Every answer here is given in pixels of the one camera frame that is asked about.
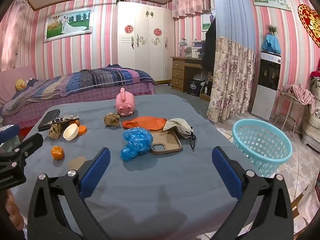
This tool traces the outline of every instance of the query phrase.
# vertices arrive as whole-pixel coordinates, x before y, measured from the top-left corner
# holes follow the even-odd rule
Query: pink towel
[[[283,86],[282,89],[286,92],[290,91],[293,92],[297,98],[297,100],[304,106],[310,105],[310,113],[313,114],[315,110],[315,96],[311,94],[308,89],[302,88],[301,84],[296,85],[286,85]]]

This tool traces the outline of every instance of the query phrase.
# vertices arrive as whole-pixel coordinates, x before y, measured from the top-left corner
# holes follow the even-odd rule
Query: gray tablecloth
[[[137,96],[134,115],[122,121],[137,116],[183,118],[194,127],[196,148],[192,150],[189,142],[181,139],[183,151],[179,153],[160,156],[149,153],[124,163],[120,159],[120,150],[125,146],[123,128],[108,128],[103,122],[106,114],[116,112],[114,105],[115,100],[106,100],[59,105],[48,110],[59,108],[62,115],[80,116],[80,123],[88,131],[70,142],[63,137],[54,141],[47,131],[41,132],[43,146],[27,159],[27,182],[13,191],[21,213],[27,217],[40,173],[49,177],[65,175],[70,160],[78,156],[92,159],[102,147],[107,147],[111,152],[110,165],[92,197],[85,202],[112,239],[179,240],[219,228],[236,199],[229,195],[212,164],[212,149],[221,146],[245,170],[255,170],[249,159],[184,99],[150,95]],[[37,132],[40,121],[28,136]],[[50,153],[53,146],[64,149],[64,160],[53,160]]]

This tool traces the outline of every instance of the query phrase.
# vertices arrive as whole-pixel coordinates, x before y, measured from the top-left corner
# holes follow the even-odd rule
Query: pink headboard
[[[15,85],[18,79],[28,81],[30,78],[36,78],[32,67],[0,71],[0,104],[4,105],[15,95],[17,92]]]

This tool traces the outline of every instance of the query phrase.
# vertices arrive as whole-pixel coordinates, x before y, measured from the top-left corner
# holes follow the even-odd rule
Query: desk drawer
[[[173,60],[172,61],[172,68],[183,70],[184,69],[184,61]]]
[[[181,69],[172,69],[172,77],[183,79],[183,70]]]
[[[183,80],[172,77],[172,86],[183,89]]]

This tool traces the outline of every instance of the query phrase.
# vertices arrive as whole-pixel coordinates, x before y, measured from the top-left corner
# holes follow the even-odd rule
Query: wardrobe door
[[[118,3],[118,64],[135,67],[135,8],[134,3]]]
[[[164,44],[164,80],[171,80],[171,57],[174,57],[174,19],[172,11],[167,9],[164,9]]]
[[[155,81],[164,80],[164,9],[150,6],[150,76]]]
[[[135,65],[136,69],[143,70],[150,76],[150,52],[149,46],[149,18],[146,12],[149,6],[135,3]]]

